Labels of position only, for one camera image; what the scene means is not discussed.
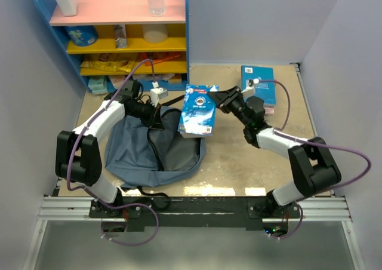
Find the blue illustrated book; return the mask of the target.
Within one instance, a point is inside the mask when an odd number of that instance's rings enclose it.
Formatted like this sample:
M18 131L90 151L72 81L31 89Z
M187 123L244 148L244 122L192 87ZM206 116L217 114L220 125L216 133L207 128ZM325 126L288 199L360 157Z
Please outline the blue illustrated book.
M217 85L186 85L184 103L178 125L185 138L212 136L215 124L216 103L207 95L218 91Z

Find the blue grey backpack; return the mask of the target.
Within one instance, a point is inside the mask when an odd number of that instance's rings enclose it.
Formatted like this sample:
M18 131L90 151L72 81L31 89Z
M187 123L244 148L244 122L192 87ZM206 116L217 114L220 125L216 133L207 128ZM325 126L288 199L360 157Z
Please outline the blue grey backpack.
M207 148L204 138L185 138L178 131L181 111L161 107L163 130L150 130L127 116L112 128L104 167L125 188L155 188L192 177L201 167Z

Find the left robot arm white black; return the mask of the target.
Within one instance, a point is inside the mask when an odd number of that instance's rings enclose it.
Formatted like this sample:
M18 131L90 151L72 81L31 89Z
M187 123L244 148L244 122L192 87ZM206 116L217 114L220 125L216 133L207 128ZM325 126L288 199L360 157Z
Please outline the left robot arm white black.
M150 130L163 130L159 106L142 102L141 83L129 79L120 89L109 93L100 107L82 125L57 136L56 166L58 177L74 183L95 198L92 205L109 217L126 212L121 191L102 173L99 144L109 130L127 116L138 118Z

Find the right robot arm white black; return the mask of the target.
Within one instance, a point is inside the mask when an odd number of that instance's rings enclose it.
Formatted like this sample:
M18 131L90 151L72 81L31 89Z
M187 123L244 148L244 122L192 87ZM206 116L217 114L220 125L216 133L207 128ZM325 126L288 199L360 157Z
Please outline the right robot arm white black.
M264 101L256 96L244 99L241 89L209 91L208 97L224 113L232 113L244 125L245 140L258 149L272 151L289 160L292 181L267 193L260 206L261 217L281 217L287 206L316 195L341 181L339 168L320 137L298 142L277 133L265 120Z

